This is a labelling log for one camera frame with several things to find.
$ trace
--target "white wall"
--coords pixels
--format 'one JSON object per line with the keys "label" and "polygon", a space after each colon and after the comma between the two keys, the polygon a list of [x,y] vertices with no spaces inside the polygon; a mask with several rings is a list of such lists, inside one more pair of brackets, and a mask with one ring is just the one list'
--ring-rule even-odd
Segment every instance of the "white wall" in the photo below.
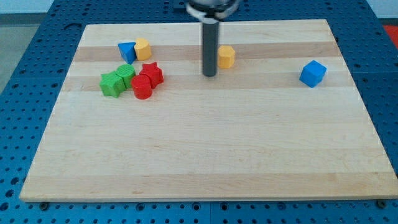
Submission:
{"label": "white wall", "polygon": [[368,0],[378,18],[398,18],[398,0]]}
{"label": "white wall", "polygon": [[0,14],[47,12],[53,0],[0,0]]}
{"label": "white wall", "polygon": [[[0,0],[0,13],[47,12],[52,2],[53,0]],[[368,3],[379,18],[398,18],[398,0],[368,0]]]}

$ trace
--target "black cylinder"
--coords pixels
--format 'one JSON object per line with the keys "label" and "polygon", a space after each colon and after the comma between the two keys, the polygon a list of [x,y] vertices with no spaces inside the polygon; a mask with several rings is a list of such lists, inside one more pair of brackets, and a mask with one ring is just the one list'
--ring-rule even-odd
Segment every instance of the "black cylinder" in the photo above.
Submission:
{"label": "black cylinder", "polygon": [[202,23],[201,27],[201,69],[207,77],[217,74],[217,48],[219,22],[214,24]]}

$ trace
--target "green block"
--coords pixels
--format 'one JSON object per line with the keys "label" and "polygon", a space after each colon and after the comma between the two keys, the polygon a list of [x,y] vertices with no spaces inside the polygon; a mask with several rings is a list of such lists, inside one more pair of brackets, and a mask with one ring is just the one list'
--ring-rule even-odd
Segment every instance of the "green block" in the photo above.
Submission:
{"label": "green block", "polygon": [[119,97],[120,93],[126,90],[122,77],[118,76],[115,71],[109,74],[102,74],[102,80],[99,83],[104,96]]}
{"label": "green block", "polygon": [[123,78],[126,89],[131,88],[131,79],[136,75],[134,67],[129,64],[120,65],[116,73]]}

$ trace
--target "blue pegboard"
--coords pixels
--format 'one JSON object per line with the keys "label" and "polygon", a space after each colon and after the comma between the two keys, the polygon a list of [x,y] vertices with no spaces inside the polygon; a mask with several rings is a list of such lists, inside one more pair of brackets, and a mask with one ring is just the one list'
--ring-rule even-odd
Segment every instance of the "blue pegboard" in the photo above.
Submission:
{"label": "blue pegboard", "polygon": [[[0,223],[398,223],[398,200],[50,203],[47,210],[21,202],[18,195],[85,26],[196,22],[174,5],[54,1],[0,96]],[[327,19],[398,172],[398,52],[367,2],[242,0],[228,18],[283,19]]]}

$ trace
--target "wooden board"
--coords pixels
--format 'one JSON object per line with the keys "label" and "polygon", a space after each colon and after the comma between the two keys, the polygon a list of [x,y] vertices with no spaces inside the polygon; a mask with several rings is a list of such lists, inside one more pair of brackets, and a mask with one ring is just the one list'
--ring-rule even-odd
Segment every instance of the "wooden board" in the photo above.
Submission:
{"label": "wooden board", "polygon": [[[165,83],[104,97],[117,43],[145,37]],[[224,22],[233,68],[205,78],[200,25],[87,26],[21,192],[26,202],[394,198],[398,180],[325,20]],[[328,68],[314,89],[305,64]],[[141,70],[141,62],[134,62]]]}

